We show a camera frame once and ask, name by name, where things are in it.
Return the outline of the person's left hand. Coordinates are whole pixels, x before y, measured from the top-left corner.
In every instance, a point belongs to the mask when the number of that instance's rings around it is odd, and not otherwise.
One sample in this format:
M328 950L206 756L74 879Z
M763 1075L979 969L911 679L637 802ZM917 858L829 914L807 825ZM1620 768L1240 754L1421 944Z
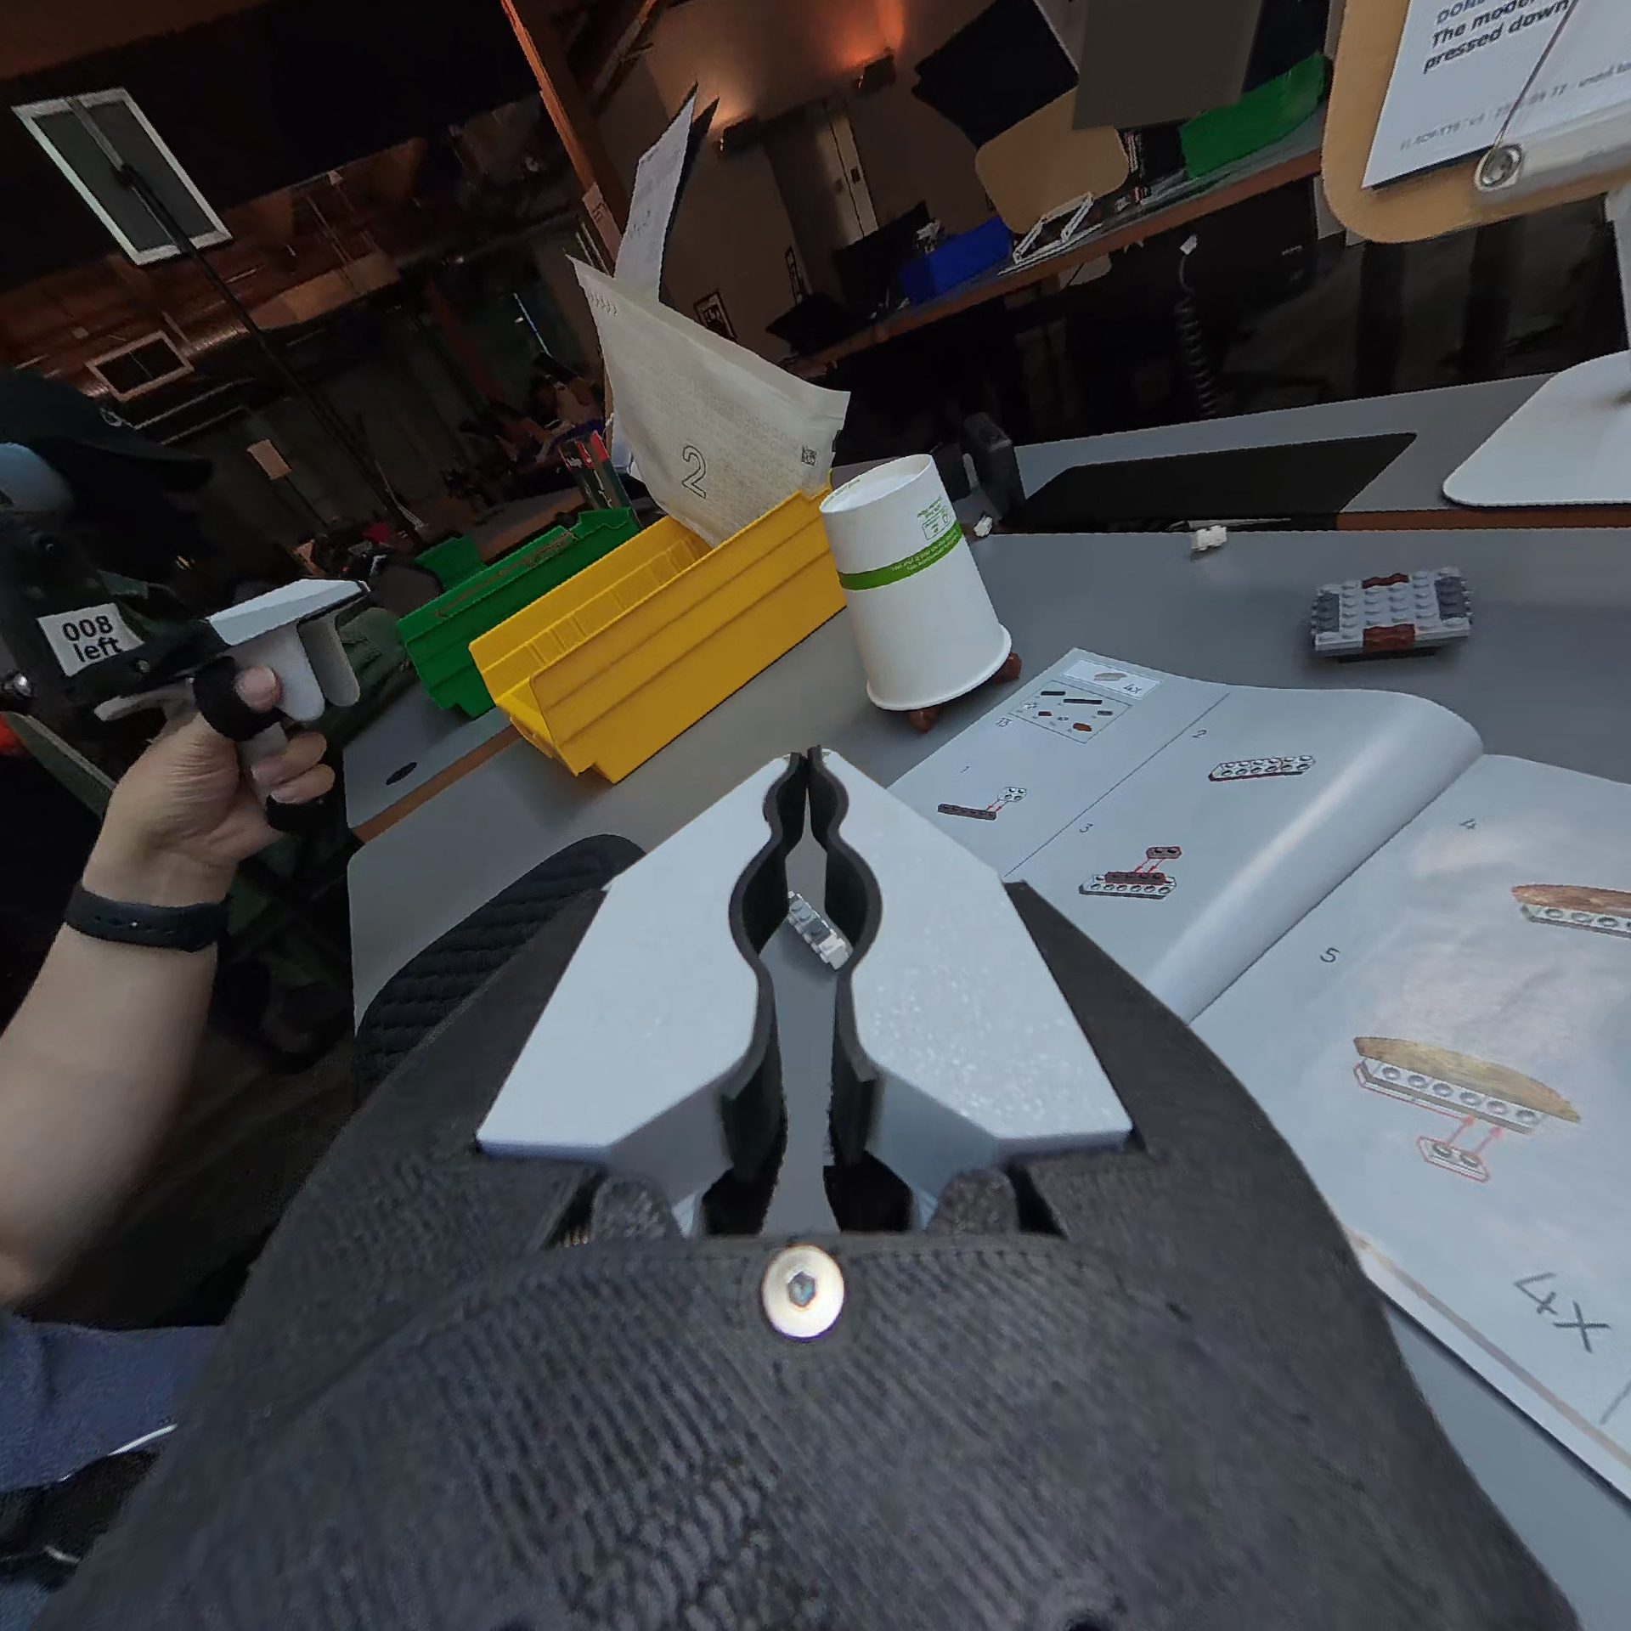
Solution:
M196 711L177 714L118 780L82 886L112 902L223 902L236 870L279 841L268 806L314 806L337 784L325 739L297 732L244 766Z

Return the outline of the white lego frame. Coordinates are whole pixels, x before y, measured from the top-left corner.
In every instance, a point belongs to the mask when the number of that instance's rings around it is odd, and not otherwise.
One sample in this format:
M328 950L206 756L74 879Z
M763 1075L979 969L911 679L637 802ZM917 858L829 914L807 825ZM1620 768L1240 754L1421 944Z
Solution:
M1040 260L1075 247L1092 228L1092 215L1097 204L1100 199L1095 194L1086 193L1046 212L1011 247L1011 269L1024 269Z

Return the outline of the white paper bag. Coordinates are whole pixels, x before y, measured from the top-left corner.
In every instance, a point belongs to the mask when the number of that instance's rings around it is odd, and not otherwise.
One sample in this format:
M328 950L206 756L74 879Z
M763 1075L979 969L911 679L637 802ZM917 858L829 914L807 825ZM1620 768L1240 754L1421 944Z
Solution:
M719 547L827 487L847 393L807 383L575 262L614 431L656 506Z

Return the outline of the person's left forearm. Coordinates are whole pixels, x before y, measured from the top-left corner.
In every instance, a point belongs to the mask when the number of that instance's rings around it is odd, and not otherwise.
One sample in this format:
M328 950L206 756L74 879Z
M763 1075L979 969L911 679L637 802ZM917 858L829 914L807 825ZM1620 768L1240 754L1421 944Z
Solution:
M61 928L1 1039L1 1303L25 1307L117 1222L191 1084L216 950Z

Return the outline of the black wristband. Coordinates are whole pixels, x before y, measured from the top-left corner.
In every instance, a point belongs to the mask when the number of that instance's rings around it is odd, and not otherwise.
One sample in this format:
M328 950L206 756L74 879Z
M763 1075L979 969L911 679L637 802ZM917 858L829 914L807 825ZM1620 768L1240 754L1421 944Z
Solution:
M65 928L103 946L191 955L217 947L228 918L225 902L157 906L77 884L65 908Z

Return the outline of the white paper cup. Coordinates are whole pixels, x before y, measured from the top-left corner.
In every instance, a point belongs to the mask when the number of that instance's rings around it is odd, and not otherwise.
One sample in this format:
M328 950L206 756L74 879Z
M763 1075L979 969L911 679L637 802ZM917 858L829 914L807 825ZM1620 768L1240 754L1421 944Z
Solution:
M1011 637L932 456L846 482L820 501L820 520L874 706L904 714L992 679Z

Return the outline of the blue storage bin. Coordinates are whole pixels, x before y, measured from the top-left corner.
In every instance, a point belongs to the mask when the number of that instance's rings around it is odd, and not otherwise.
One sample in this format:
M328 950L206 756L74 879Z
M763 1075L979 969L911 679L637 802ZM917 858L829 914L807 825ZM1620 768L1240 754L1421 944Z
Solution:
M1011 234L1001 215L979 226L945 236L932 250L900 267L900 290L908 304L928 304L962 285L1011 263Z

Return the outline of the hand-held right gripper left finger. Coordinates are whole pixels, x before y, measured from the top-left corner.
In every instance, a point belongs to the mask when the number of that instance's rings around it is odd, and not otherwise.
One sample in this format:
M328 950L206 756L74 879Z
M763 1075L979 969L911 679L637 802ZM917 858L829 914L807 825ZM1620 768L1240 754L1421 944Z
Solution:
M754 1232L785 1157L763 950L788 918L808 762L785 754L603 886L476 1130L483 1155L654 1185L683 1234Z

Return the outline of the printed white paper notice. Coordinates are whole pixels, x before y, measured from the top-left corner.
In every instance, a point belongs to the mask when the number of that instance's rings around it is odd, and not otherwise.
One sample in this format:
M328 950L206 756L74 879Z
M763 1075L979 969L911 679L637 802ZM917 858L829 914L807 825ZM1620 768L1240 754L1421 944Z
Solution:
M1368 191L1462 157L1483 193L1627 149L1627 2L1408 5Z

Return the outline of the large cardboard board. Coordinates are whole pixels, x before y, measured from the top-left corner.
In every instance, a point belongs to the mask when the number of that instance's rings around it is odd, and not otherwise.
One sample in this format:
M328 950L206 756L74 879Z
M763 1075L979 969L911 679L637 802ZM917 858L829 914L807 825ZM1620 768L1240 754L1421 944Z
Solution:
M1385 184L1364 186L1374 132L1407 28L1407 2L1347 2L1326 100L1320 178L1335 218L1378 245L1412 245L1507 218L1603 196L1629 181L1629 156L1595 157L1583 173L1547 184L1519 184L1485 194L1475 187L1475 157Z

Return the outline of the white paper sheet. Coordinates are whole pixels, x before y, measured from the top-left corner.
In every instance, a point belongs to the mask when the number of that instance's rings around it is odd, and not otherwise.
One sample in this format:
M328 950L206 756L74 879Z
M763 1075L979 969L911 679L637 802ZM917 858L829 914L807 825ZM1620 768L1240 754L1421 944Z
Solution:
M659 296L664 247L683 187L697 98L698 89L692 87L682 111L640 156L634 173L613 277L617 282L649 297Z

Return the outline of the person's blue sleeve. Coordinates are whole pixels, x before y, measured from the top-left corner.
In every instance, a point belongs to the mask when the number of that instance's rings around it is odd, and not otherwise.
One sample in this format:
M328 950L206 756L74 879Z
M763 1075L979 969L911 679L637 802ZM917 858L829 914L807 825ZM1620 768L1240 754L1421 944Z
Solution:
M1 1314L1 1492L49 1487L171 1429L217 1327L103 1331Z

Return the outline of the white framed ceiling panel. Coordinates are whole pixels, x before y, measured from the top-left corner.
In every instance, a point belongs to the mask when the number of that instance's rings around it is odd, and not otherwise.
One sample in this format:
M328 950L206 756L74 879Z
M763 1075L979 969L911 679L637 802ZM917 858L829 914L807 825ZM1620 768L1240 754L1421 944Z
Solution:
M136 267L233 241L129 90L36 100L10 113Z

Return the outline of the yellow plastic bin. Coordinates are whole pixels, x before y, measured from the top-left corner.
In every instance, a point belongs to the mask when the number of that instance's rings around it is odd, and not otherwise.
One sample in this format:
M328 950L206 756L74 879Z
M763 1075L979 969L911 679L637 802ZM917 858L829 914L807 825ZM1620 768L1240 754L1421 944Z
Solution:
M657 520L473 640L515 733L624 781L846 606L820 497L722 544Z

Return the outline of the green plastic bin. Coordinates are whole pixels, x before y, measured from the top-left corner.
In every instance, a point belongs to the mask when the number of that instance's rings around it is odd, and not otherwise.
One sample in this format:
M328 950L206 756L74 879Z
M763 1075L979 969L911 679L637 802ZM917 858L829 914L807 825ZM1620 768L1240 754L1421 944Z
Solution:
M467 721L487 714L494 699L473 659L473 640L506 622L547 592L620 549L639 530L629 508L583 511L569 526L553 526L483 563L465 537L435 544L420 556L443 594L397 622L411 670L432 701Z

